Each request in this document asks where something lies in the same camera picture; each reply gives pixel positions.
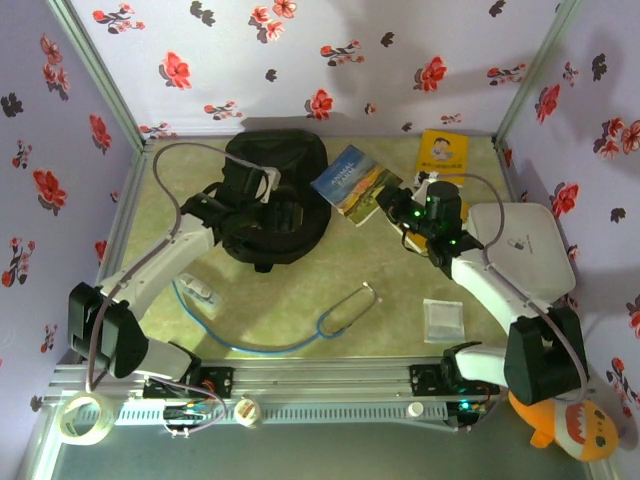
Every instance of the yellow book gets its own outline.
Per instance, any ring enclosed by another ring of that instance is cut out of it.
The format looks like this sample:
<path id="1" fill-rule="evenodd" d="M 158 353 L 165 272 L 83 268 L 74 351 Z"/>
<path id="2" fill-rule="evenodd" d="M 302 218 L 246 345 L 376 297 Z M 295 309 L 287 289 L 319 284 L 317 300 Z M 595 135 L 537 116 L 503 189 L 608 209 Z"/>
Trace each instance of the yellow book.
<path id="1" fill-rule="evenodd" d="M 419 188 L 424 179 L 429 177 L 430 172 L 465 173 L 468 150 L 469 137 L 466 135 L 426 130 L 422 134 L 420 143 L 414 187 Z M 465 178 L 451 177 L 443 180 L 462 187 Z"/>
<path id="2" fill-rule="evenodd" d="M 427 186 L 425 182 L 430 172 L 438 173 L 465 173 L 467 171 L 467 151 L 469 138 L 457 133 L 426 130 L 422 134 L 420 153 L 416 163 L 416 176 L 414 179 L 413 199 L 424 205 L 427 200 Z M 464 185 L 464 177 L 443 178 L 447 182 L 455 183 L 458 187 Z M 469 204 L 462 201 L 460 218 L 467 221 Z M 407 246 L 417 252 L 424 253 L 427 250 L 427 240 L 420 235 L 407 234 Z"/>

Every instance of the white cap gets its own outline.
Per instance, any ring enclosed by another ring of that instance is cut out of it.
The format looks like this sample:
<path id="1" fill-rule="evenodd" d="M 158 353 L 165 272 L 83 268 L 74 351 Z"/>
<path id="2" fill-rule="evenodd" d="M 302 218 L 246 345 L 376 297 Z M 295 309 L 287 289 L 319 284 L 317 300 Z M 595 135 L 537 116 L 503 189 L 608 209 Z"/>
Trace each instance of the white cap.
<path id="1" fill-rule="evenodd" d="M 419 417 L 424 413 L 424 405 L 420 402 L 413 402 L 407 407 L 407 413 L 410 417 Z"/>
<path id="2" fill-rule="evenodd" d="M 250 398 L 243 398 L 233 409 L 233 418 L 240 425 L 248 428 L 255 428 L 262 418 L 260 405 Z"/>

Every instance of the black backpack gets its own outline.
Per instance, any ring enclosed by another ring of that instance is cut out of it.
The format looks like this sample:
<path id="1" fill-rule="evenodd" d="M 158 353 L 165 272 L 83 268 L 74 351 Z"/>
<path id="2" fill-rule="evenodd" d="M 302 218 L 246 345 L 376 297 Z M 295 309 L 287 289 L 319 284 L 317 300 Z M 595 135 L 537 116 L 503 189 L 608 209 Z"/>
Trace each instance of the black backpack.
<path id="1" fill-rule="evenodd" d="M 303 130 L 243 132 L 227 144 L 226 151 L 277 168 L 281 174 L 278 188 L 264 206 L 262 228 L 241 229 L 225 238 L 227 253 L 266 273 L 274 264 L 292 263 L 310 252 L 331 218 L 331 206 L 311 187 L 329 165 L 320 137 Z M 223 173 L 232 165 L 226 159 Z"/>

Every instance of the masking tape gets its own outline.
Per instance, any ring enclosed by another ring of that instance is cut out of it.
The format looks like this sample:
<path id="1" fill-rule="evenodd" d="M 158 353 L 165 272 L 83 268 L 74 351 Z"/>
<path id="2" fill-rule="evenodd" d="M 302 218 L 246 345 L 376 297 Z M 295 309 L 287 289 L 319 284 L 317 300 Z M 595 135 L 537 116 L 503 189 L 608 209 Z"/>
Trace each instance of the masking tape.
<path id="1" fill-rule="evenodd" d="M 75 419 L 80 407 L 94 404 L 98 407 L 98 419 L 88 432 L 79 435 L 75 427 Z M 56 424 L 62 435 L 62 441 L 70 445 L 95 445 L 102 441 L 116 423 L 116 407 L 108 398 L 95 393 L 76 393 L 62 405 Z"/>

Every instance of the floral wallpaper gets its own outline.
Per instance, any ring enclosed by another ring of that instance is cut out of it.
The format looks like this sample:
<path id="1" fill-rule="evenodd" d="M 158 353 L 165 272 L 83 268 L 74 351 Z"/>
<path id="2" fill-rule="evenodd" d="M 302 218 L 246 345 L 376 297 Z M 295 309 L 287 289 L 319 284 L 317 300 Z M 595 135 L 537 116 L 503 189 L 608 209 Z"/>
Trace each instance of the floral wallpaper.
<path id="1" fill-rule="evenodd" d="M 640 469 L 639 16 L 634 0 L 584 0 L 506 155 L 517 195 L 547 205 L 564 237 L 577 287 L 561 301 L 580 316 L 591 387 L 621 433 L 621 478 Z"/>
<path id="2" fill-rule="evenodd" d="M 558 2 L 70 0 L 147 138 L 492 134 Z"/>
<path id="3" fill-rule="evenodd" d="M 133 147 L 46 2 L 5 9 L 2 33 L 0 478 L 16 478 L 69 348 L 69 292 L 95 282 Z"/>

